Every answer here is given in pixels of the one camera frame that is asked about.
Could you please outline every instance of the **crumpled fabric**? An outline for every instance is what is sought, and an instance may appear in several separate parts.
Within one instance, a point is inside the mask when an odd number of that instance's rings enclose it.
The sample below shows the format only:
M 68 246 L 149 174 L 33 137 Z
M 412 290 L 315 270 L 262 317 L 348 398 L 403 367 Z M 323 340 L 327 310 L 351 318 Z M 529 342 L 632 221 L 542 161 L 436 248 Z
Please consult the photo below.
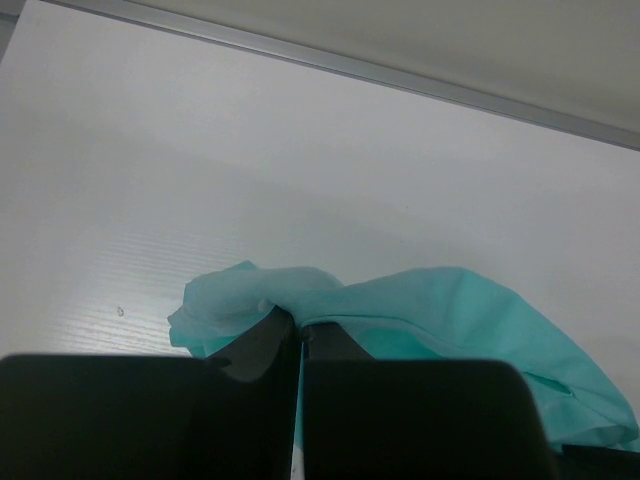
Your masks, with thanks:
M 183 305 L 169 317 L 171 344 L 206 357 L 276 305 L 298 328 L 339 323 L 378 359 L 510 363 L 531 389 L 556 448 L 640 447 L 629 403 L 593 360 L 518 294 L 463 268 L 409 270 L 344 286 L 315 268 L 244 262 L 187 284 Z

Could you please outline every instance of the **metal edge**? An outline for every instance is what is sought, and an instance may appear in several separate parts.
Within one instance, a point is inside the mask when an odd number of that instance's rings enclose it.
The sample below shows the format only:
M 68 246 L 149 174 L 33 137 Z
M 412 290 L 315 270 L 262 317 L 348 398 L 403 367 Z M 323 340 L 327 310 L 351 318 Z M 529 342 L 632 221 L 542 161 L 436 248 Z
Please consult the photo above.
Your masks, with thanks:
M 123 0 L 39 0 L 239 48 L 640 151 L 640 133 Z
M 18 18 L 20 18 L 20 15 L 10 15 L 8 13 L 0 12 L 0 21 L 15 24 L 18 23 Z

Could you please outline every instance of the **table surface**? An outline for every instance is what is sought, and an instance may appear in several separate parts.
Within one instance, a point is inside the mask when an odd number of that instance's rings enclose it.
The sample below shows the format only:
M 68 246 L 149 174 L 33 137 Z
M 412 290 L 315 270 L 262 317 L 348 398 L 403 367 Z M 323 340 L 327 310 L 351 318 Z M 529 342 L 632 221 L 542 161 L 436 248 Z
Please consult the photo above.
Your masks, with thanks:
M 461 265 L 640 407 L 640 153 L 29 0 L 0 66 L 0 355 L 186 354 L 192 277 Z

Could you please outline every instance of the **black plastic part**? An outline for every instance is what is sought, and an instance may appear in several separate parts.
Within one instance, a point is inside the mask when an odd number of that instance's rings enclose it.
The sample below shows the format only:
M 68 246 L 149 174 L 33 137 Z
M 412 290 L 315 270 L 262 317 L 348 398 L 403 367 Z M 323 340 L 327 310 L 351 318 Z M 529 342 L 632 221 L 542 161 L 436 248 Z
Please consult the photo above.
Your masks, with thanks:
M 505 363 L 304 368 L 307 480 L 558 478 L 531 394 Z
M 565 478 L 640 478 L 640 453 L 637 452 L 563 445 L 562 453 L 558 461 Z
M 290 475 L 300 340 L 274 310 L 210 359 L 0 362 L 0 478 Z
M 374 360 L 337 323 L 310 325 L 302 330 L 304 358 L 309 360 Z

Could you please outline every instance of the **cloth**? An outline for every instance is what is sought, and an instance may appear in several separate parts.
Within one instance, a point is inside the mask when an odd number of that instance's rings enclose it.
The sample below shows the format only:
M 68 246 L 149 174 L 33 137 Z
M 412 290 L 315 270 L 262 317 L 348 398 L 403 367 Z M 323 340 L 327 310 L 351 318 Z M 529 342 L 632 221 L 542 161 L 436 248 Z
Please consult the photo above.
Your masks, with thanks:
M 515 292 L 462 268 L 416 269 L 343 286 L 315 268 L 244 262 L 200 276 L 169 317 L 171 344 L 197 357 L 232 342 L 275 306 L 299 328 L 337 322 L 378 359 L 478 358 L 526 380 L 548 441 L 637 449 L 624 396 L 569 337 Z

